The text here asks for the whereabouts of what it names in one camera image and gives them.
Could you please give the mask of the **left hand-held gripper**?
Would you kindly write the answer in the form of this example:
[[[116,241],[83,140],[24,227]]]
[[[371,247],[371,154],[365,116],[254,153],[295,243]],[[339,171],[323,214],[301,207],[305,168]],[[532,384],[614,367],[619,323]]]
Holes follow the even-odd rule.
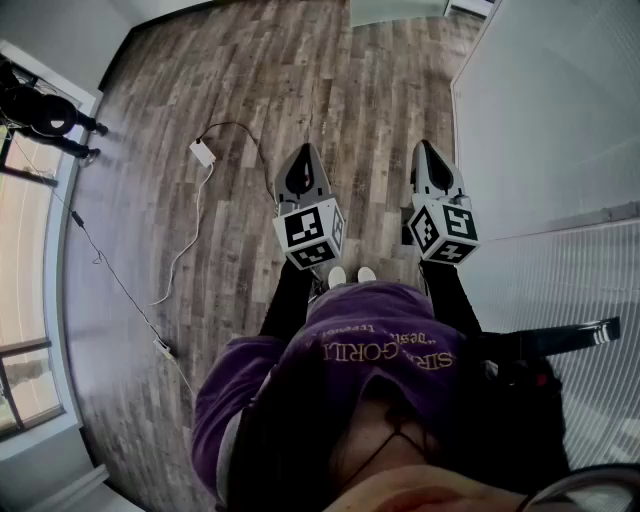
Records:
[[[341,257],[345,219],[335,194],[304,203],[298,195],[324,196],[328,179],[316,147],[296,148],[277,173],[277,216],[273,226],[285,257],[308,270]]]

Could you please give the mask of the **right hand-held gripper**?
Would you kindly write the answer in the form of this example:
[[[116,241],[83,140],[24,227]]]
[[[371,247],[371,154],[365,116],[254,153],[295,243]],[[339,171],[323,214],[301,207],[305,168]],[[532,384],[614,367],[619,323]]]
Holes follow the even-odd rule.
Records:
[[[401,243],[425,262],[461,264],[480,242],[459,170],[421,140],[413,150],[411,184],[411,203],[401,212]]]

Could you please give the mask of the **person's right forearm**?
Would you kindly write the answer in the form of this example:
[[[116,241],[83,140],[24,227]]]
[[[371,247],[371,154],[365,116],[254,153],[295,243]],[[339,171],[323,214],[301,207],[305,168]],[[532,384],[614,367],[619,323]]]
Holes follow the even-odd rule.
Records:
[[[421,261],[419,268],[435,318],[465,336],[480,335],[480,323],[463,289],[457,268],[431,261]]]

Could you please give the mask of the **person's left forearm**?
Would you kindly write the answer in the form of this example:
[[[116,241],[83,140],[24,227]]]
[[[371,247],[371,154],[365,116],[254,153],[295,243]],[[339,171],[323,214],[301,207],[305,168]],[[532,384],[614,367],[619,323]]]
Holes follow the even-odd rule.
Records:
[[[267,310],[259,335],[290,342],[306,322],[308,300],[314,277],[287,260]]]

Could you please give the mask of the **white power strip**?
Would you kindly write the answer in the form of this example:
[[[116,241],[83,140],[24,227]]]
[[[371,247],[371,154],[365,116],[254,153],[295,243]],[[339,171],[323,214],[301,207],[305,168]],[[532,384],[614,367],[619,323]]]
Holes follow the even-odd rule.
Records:
[[[196,139],[189,148],[203,167],[209,167],[215,163],[216,156],[203,140]]]

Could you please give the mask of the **striped frosted glass partition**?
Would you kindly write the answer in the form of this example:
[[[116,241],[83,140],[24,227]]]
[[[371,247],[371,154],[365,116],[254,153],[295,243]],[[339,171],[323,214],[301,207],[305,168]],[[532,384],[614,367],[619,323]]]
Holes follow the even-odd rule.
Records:
[[[553,364],[571,464],[640,462],[640,0],[499,0],[452,91],[482,327],[618,317]]]

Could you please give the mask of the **purple sweatshirt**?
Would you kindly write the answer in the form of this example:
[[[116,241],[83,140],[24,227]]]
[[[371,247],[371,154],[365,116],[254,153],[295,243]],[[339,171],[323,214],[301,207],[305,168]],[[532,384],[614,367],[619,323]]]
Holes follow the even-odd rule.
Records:
[[[389,401],[438,441],[434,464],[475,481],[456,432],[464,337],[418,290],[331,290],[290,342],[232,341],[196,399],[192,462],[216,512],[322,512],[331,457],[364,399]]]

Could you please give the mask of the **large window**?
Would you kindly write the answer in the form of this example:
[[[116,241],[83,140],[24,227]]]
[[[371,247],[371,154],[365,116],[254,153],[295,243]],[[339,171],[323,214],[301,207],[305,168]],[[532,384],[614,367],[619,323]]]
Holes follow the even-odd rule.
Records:
[[[78,171],[0,113],[0,461],[83,425],[63,292]]]

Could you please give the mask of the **person's neck and chin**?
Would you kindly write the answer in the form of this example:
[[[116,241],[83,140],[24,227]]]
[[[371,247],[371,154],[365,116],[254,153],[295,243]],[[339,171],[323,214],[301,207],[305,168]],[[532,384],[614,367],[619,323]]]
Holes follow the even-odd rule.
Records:
[[[355,411],[365,403],[393,408],[389,401],[364,399]],[[434,461],[373,475],[338,492],[322,512],[516,512],[525,499],[439,467]]]

